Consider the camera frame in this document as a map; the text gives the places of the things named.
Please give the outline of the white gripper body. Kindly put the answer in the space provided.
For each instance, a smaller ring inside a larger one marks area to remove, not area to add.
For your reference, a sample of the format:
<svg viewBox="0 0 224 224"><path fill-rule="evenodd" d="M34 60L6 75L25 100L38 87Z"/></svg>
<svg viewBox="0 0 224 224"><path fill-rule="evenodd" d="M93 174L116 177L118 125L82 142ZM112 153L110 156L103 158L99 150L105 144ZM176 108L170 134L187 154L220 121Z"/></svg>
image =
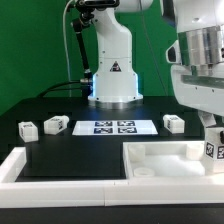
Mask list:
<svg viewBox="0 0 224 224"><path fill-rule="evenodd" d="M178 40L166 50L166 60L171 64L172 86L180 105L224 117L224 63L194 76L188 66L180 64Z"/></svg>

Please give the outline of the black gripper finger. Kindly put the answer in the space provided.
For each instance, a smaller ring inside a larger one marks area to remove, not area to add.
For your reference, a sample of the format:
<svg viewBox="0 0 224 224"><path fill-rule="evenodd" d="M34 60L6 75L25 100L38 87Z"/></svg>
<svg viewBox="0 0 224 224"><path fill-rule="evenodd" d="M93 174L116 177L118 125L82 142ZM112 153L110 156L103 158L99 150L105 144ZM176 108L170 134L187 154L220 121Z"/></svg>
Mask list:
<svg viewBox="0 0 224 224"><path fill-rule="evenodd" d="M200 118L200 121L202 125L207 128L210 126L214 126L216 124L216 120L213 114L205 112L205 111L199 111L198 116Z"/></svg>

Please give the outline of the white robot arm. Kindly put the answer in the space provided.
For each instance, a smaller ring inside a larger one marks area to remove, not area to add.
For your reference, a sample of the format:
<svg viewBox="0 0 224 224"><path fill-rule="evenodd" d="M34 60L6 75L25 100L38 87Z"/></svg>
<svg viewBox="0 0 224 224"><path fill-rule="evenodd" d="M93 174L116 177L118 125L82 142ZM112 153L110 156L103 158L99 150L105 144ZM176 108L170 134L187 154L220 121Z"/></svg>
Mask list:
<svg viewBox="0 0 224 224"><path fill-rule="evenodd" d="M143 99L132 69L132 35L115 14L149 8L152 1L118 0L110 6L96 2L99 66L91 103L122 108ZM166 50L175 97L196 109L205 127L213 126L217 115L224 117L224 0L160 0L160 7L177 32Z"/></svg>

